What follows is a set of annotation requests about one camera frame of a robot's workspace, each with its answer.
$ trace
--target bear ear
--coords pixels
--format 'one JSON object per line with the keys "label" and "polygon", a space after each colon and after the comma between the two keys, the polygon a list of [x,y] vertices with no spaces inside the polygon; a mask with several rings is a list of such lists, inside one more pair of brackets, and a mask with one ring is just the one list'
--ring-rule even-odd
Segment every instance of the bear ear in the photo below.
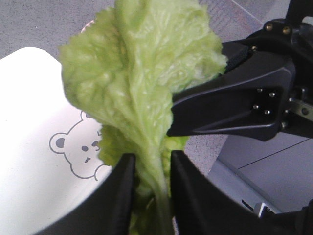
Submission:
{"label": "bear ear", "polygon": [[66,133],[56,133],[49,141],[50,149],[55,153],[64,153],[64,142],[67,137]]}
{"label": "bear ear", "polygon": [[82,111],[80,113],[80,117],[81,117],[82,120],[86,120],[88,118],[91,118],[91,116],[89,114],[85,113],[84,111]]}

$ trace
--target white plate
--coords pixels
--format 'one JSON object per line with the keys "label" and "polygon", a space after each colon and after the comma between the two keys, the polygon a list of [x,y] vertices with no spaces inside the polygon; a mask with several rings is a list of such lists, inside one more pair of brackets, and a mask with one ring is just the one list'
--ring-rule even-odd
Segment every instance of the white plate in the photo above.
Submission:
{"label": "white plate", "polygon": [[71,211],[111,171],[100,124],[66,100],[61,64],[20,49],[0,60],[0,234],[26,235]]}

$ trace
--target lettuce leaf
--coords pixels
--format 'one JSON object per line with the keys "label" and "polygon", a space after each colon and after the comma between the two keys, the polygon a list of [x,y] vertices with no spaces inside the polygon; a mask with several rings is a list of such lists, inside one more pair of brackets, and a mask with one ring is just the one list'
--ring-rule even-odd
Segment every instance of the lettuce leaf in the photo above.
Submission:
{"label": "lettuce leaf", "polygon": [[172,96],[222,73],[221,50],[196,0],[117,0],[60,47],[67,99],[103,124],[99,158],[137,156],[133,235],[173,233],[169,159],[187,137],[166,136]]}

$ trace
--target bear cartoon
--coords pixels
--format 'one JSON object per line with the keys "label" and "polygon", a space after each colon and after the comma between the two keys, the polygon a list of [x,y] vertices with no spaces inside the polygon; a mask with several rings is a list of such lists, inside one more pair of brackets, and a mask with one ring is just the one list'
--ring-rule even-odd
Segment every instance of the bear cartoon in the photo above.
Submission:
{"label": "bear cartoon", "polygon": [[95,178],[110,170],[98,159],[100,151],[98,142],[101,139],[101,125],[85,112],[80,114],[81,120],[74,124],[68,132],[54,134],[49,141],[50,149],[62,154],[69,163],[72,173],[82,179]]}

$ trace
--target bolt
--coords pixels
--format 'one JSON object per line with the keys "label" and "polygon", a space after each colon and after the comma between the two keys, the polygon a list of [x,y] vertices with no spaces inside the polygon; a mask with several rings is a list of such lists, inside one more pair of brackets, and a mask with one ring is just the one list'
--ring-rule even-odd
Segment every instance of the bolt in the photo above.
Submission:
{"label": "bolt", "polygon": [[252,46],[252,47],[251,47],[251,50],[252,50],[253,52],[256,52],[256,51],[257,51],[257,49],[258,49],[258,47],[257,47],[257,46]]}
{"label": "bolt", "polygon": [[307,108],[303,108],[303,109],[301,109],[301,113],[303,115],[308,115],[309,114],[309,110]]}
{"label": "bolt", "polygon": [[282,121],[280,124],[280,128],[282,131],[285,130],[287,128],[287,126],[288,126],[288,123],[286,121]]}
{"label": "bolt", "polygon": [[268,24],[266,25],[266,30],[267,30],[267,31],[272,31],[272,30],[273,30],[273,24],[272,24],[272,23],[268,23]]}
{"label": "bolt", "polygon": [[290,34],[290,32],[291,32],[291,29],[289,26],[286,26],[283,28],[283,34],[288,35]]}

